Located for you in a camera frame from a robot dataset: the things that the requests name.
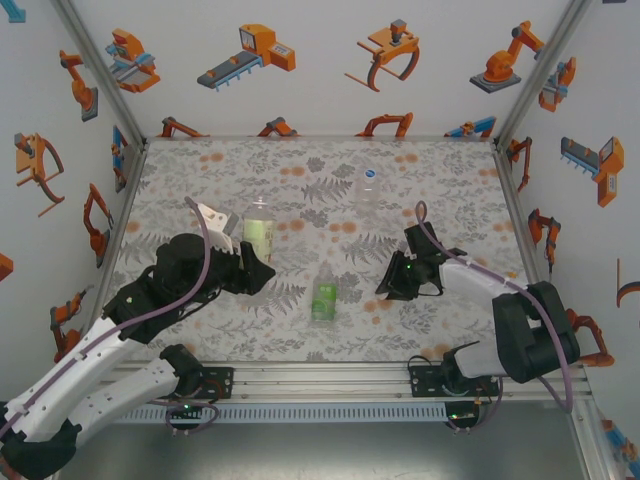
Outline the bottle with yellow-green label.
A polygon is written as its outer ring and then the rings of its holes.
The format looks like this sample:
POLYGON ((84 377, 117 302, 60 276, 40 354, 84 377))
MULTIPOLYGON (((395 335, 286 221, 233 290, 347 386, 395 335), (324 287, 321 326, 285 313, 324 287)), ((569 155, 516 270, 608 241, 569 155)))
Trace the bottle with yellow-green label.
POLYGON ((243 237, 249 242, 258 259, 270 264, 273 252, 275 216, 263 196, 254 199, 243 214, 243 237))

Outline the bottle with green label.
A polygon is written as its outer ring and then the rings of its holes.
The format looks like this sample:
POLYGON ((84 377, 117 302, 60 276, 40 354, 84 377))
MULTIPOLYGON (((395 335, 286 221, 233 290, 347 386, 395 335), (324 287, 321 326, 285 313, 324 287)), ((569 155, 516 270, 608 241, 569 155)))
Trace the bottle with green label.
POLYGON ((329 327, 335 321, 337 303, 337 283, 331 265, 324 261, 312 285, 311 322, 329 327))

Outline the clear unlabelled plastic bottle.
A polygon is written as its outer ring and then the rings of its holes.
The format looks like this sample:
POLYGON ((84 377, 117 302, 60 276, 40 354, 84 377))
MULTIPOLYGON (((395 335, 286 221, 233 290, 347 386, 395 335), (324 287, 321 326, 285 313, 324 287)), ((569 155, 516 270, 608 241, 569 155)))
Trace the clear unlabelled plastic bottle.
POLYGON ((373 181, 368 181, 364 176, 364 172, 367 169, 363 170, 356 180, 356 201, 360 207, 364 208, 374 206, 378 201, 380 192, 380 180, 377 171, 373 169, 376 171, 376 178, 373 181))

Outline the floral patterned tablecloth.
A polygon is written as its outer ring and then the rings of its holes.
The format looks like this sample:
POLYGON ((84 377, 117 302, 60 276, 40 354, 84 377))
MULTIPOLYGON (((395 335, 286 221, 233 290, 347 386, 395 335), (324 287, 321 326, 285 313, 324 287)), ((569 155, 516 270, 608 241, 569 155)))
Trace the floral patterned tablecloth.
POLYGON ((209 361, 438 359, 449 347, 491 338, 492 318, 465 296, 395 302, 375 294, 419 201, 445 246, 499 274, 527 277, 491 144, 180 141, 150 147, 111 289, 152 265, 171 237, 197 231, 186 197, 243 214, 258 196, 275 216, 275 277, 255 296, 222 293, 159 334, 136 360, 176 343, 209 361), (377 171, 380 192, 364 208, 356 180, 367 168, 377 171), (324 261, 337 283, 329 327, 311 322, 313 280, 324 261))

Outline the grey metal base panel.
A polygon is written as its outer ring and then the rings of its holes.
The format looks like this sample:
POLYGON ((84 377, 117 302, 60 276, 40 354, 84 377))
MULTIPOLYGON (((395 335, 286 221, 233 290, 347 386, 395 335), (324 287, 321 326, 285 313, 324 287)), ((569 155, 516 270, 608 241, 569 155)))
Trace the grey metal base panel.
POLYGON ((193 437, 112 426, 60 480, 584 480, 566 418, 506 412, 470 435, 436 423, 218 425, 193 437))

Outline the left aluminium side rail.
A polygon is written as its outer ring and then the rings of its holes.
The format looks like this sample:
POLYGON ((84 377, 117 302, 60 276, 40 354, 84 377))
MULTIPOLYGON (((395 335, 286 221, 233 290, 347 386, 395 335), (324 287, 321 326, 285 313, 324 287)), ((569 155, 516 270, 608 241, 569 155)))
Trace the left aluminium side rail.
POLYGON ((125 223, 130 217, 130 211, 136 195, 139 180, 141 178, 144 163, 147 158, 149 146, 150 143, 146 141, 140 152, 135 153, 134 150, 131 150, 131 153, 129 154, 131 157, 131 166, 129 170, 131 185, 124 189, 124 203, 122 204, 119 218, 115 227, 110 230, 112 238, 111 245, 107 247, 105 252, 105 267, 102 270, 100 282, 97 287, 93 284, 88 284, 82 291, 77 292, 73 298, 68 300, 64 305, 52 306, 49 310, 49 330, 53 335, 56 348, 53 356, 55 364, 69 354, 72 348, 79 343, 82 337, 82 331, 71 328, 65 332, 63 325, 71 321, 81 311, 84 298, 93 288, 96 288, 96 297, 91 310, 91 317, 94 315, 100 316, 102 314, 103 307, 107 302, 106 297, 112 283, 115 264, 117 262, 121 242, 124 236, 125 223))

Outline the aluminium side rail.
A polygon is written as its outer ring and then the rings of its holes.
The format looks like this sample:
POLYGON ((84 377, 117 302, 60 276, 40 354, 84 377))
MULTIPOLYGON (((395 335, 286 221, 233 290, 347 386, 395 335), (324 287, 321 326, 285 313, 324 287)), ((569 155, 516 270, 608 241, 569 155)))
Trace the aluminium side rail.
POLYGON ((77 292, 73 298, 68 300, 64 305, 52 306, 49 310, 49 330, 53 335, 56 348, 53 356, 55 364, 69 354, 72 348, 79 343, 82 337, 82 331, 71 328, 65 332, 63 325, 71 321, 81 311, 84 298, 93 288, 96 288, 96 297, 91 310, 91 317, 94 315, 100 316, 102 314, 103 307, 107 302, 106 297, 112 283, 115 264, 117 262, 121 242, 124 236, 125 223, 130 217, 130 211, 136 195, 139 180, 141 178, 144 163, 147 158, 149 146, 150 143, 146 141, 140 152, 135 153, 134 150, 131 150, 131 153, 129 154, 131 157, 131 166, 129 170, 131 185, 124 189, 124 203, 122 204, 119 218, 115 227, 110 230, 112 238, 111 245, 107 247, 105 252, 105 267, 102 270, 100 282, 97 287, 93 284, 88 284, 82 291, 77 292))
POLYGON ((495 144, 492 144, 492 150, 527 279, 530 283, 547 279, 547 275, 540 273, 536 262, 535 249, 528 229, 527 216, 520 202, 506 155, 495 144))

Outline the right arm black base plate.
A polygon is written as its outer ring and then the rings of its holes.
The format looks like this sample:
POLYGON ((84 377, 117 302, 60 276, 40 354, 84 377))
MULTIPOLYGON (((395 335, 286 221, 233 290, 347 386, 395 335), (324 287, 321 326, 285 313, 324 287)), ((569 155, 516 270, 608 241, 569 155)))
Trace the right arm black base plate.
POLYGON ((447 364, 411 364, 408 372, 414 398, 493 398, 500 391, 498 382, 491 376, 466 378, 456 367, 447 364))

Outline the right aluminium side rail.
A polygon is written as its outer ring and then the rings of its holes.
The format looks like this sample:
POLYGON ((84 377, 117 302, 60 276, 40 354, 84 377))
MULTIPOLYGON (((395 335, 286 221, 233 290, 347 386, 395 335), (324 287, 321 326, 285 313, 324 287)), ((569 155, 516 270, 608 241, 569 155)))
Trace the right aluminium side rail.
POLYGON ((536 262, 535 249, 528 229, 527 216, 520 202, 506 155, 495 144, 492 144, 492 150, 527 279, 530 283, 547 279, 547 275, 540 273, 536 262))

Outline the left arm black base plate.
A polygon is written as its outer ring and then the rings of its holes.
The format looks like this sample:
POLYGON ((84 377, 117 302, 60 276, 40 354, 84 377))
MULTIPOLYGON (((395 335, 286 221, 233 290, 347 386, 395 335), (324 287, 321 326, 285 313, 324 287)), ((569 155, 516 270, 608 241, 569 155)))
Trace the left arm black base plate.
POLYGON ((201 372, 196 399, 219 401, 230 399, 234 385, 235 369, 232 367, 204 367, 201 372))

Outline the aluminium back rail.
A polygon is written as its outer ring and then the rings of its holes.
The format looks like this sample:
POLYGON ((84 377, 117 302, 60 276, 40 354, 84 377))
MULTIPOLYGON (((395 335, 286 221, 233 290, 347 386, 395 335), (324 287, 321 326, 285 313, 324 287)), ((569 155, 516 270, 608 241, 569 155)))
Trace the aluminium back rail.
POLYGON ((488 143, 495 144, 498 138, 494 137, 444 137, 443 135, 408 135, 405 137, 395 137, 391 135, 377 135, 372 137, 360 137, 356 135, 298 135, 298 136, 267 136, 259 137, 256 135, 210 135, 203 137, 157 137, 150 136, 145 139, 146 144, 158 142, 213 142, 213 141, 271 141, 271 142, 342 142, 342 141, 364 141, 364 142, 454 142, 454 143, 488 143))

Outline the left aluminium corner post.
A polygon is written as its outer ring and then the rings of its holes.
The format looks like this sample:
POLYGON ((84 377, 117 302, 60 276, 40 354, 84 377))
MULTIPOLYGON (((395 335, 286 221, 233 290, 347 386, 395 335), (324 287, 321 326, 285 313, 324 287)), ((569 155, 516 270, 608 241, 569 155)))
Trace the left aluminium corner post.
POLYGON ((79 54, 94 75, 99 89, 114 111, 116 118, 128 134, 128 139, 142 151, 146 146, 146 137, 137 120, 125 102, 116 81, 110 74, 96 43, 71 0, 49 0, 65 30, 73 40, 79 54))

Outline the aluminium corner post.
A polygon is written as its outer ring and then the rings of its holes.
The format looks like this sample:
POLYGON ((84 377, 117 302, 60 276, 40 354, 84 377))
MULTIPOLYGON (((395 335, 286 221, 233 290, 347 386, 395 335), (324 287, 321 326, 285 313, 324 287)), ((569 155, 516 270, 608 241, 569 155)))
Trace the aluminium corner post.
POLYGON ((499 153, 507 149, 516 130, 542 90, 551 69, 559 62, 561 53, 593 3, 594 0, 568 2, 497 136, 496 149, 499 153))
POLYGON ((114 111, 116 118, 128 134, 128 139, 142 151, 146 146, 146 137, 137 120, 125 102, 116 81, 110 74, 96 43, 71 0, 49 0, 65 30, 73 40, 79 54, 94 75, 99 89, 114 111))

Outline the aluminium frame leg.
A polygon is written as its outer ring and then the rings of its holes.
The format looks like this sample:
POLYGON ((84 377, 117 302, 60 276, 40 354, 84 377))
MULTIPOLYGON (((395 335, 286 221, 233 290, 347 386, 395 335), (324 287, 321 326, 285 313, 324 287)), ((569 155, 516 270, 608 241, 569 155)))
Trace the aluminium frame leg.
POLYGON ((572 422, 585 480, 618 480, 610 443, 593 400, 575 400, 572 422))

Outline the right aluminium corner post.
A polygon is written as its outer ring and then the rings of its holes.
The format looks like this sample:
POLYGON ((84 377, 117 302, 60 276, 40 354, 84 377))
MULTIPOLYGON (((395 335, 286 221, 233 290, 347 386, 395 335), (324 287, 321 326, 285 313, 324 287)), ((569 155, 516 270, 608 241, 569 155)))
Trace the right aluminium corner post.
POLYGON ((594 0, 568 2, 497 136, 496 149, 499 153, 507 149, 516 130, 542 90, 551 69, 559 62, 561 53, 593 3, 594 0))

